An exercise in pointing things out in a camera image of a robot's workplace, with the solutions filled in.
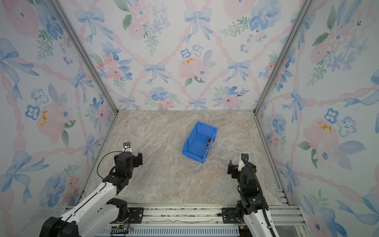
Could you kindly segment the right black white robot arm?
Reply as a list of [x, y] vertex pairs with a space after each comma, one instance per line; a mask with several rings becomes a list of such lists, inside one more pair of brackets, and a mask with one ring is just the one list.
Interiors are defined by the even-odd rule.
[[244, 223], [254, 237], [278, 237], [271, 213], [256, 175], [256, 166], [247, 154], [241, 154], [238, 165], [228, 164], [228, 174], [238, 182], [240, 200], [234, 210], [222, 214], [231, 220]]

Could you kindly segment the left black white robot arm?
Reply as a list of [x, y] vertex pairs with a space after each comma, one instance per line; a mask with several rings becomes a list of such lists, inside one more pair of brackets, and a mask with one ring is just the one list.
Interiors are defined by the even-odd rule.
[[50, 217], [42, 225], [41, 237], [94, 237], [110, 223], [128, 233], [130, 224], [140, 224], [143, 208], [130, 208], [117, 195], [129, 184], [133, 170], [143, 164], [143, 155], [115, 152], [114, 167], [102, 183], [84, 200], [60, 217]]

